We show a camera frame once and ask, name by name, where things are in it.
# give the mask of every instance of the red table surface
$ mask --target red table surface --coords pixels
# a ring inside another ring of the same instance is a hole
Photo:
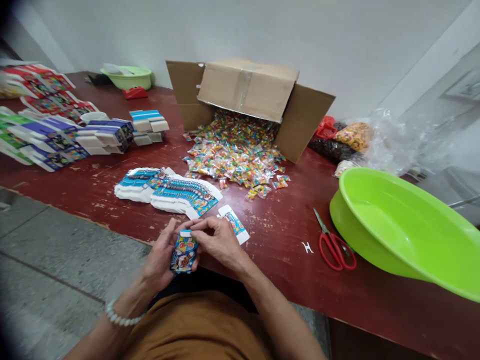
[[[0,186],[147,243],[171,217],[186,221],[185,215],[114,195],[114,185],[136,167],[165,166],[180,175],[187,171],[182,159],[193,143],[182,137],[173,92],[155,87],[148,98],[126,100],[114,86],[85,83],[84,73],[68,76],[77,86],[73,93],[110,118],[129,120],[129,111],[159,110],[170,125],[165,142],[132,146],[123,155],[92,156],[53,173],[0,154]],[[19,100],[1,105],[23,109]],[[330,269],[318,249],[320,225],[312,208],[333,229],[329,203],[338,189],[332,176],[336,166],[307,148],[297,164],[285,167],[291,177],[287,188],[250,202],[245,188],[229,183],[207,215],[216,215],[225,204],[233,208],[251,236],[242,247],[290,301],[434,358],[480,358],[480,304],[428,282],[391,275],[360,256],[353,271]],[[306,253],[302,242],[309,242],[313,253]],[[201,265],[232,275],[208,256]]]

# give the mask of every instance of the red plastic bag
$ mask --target red plastic bag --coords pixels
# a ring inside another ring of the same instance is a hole
[[[332,139],[337,133],[335,128],[335,119],[331,116],[325,116],[315,131],[315,134],[322,139]]]

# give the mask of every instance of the green plastic basin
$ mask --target green plastic basin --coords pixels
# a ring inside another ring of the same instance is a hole
[[[119,89],[129,90],[134,87],[142,87],[145,90],[148,90],[152,87],[152,80],[150,75],[152,71],[144,67],[136,66],[120,66],[122,69],[126,69],[133,74],[112,74],[106,72],[104,69],[100,69],[102,74],[107,75],[111,82]]]
[[[364,167],[345,171],[330,202],[336,228],[364,259],[480,302],[480,231],[421,188]]]

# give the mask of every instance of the white plastic clip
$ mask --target white plastic clip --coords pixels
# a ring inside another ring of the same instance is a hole
[[[306,253],[308,254],[309,253],[309,250],[310,252],[313,254],[314,252],[312,251],[312,249],[310,248],[310,244],[307,242],[306,245],[304,242],[302,242],[303,246],[305,247],[305,251]]]

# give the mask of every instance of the gray floor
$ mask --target gray floor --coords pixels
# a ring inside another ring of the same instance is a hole
[[[95,324],[103,301],[150,247],[17,196],[0,213],[1,308],[24,359],[59,359]],[[325,318],[295,305],[327,349]]]

